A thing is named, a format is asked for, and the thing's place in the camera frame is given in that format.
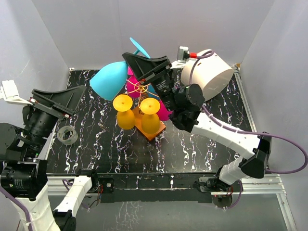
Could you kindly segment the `blue wine glass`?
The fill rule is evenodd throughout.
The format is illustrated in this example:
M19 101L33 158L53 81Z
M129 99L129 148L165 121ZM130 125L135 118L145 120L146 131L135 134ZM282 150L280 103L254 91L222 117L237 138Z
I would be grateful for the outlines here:
M154 88L152 87L151 84L148 85L148 90L147 90L147 94L149 97L152 97L152 98L156 98L158 99L158 94L155 92Z
M107 101L112 101L122 90L128 78L126 61L114 62L104 66L90 80L93 91Z

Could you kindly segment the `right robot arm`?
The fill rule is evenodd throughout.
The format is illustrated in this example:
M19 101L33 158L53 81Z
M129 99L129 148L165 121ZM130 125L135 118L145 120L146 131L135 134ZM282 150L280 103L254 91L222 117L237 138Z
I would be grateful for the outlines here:
M226 191L235 182L246 177L264 178L271 152L269 134L249 133L236 127L228 127L204 108L205 79L201 74L195 75L194 70L201 60L213 58L214 55L211 50L205 51L203 55L181 55L179 61L185 66L189 65L189 59L194 59L195 62L189 75L181 77L183 85L180 88L174 85L173 64L166 56L148 58L129 52L122 55L137 80L142 85L151 84L166 109L172 111L169 118L176 128L208 137L239 154L239 158L220 167L215 177L197 182L210 192Z

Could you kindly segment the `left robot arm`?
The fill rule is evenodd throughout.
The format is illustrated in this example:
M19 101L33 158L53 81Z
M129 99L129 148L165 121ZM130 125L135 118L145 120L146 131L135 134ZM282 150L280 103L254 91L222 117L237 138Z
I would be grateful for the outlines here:
M27 230L75 230L76 213L84 197L99 188L96 171L81 169L62 202L51 209L48 162L38 158L56 123L76 113L85 89L85 86L57 92L35 89L22 110L24 127L0 125L0 191L16 208Z

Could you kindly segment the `yellow wine glass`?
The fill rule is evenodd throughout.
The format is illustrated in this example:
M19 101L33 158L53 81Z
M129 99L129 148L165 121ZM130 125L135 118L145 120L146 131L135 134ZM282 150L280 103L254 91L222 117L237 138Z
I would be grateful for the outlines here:
M132 129L135 126L135 115L131 110L132 105L132 99L125 94L120 94L113 100L113 107L117 110L117 124L122 129Z
M157 115L160 109L159 101L154 98L144 99L140 104L140 109L143 112L141 119L141 127L145 133L154 134L160 128L160 119Z

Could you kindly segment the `pink wine glass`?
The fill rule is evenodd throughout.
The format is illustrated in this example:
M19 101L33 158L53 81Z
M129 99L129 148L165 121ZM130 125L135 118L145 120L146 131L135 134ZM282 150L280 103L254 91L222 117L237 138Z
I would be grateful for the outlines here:
M172 114L173 111L167 110L161 100L159 101L159 104L160 104L160 109L158 110L157 115L158 115L160 121L168 121L169 115Z
M130 67L128 67L127 92L128 96L134 99L139 98L141 95L139 83Z

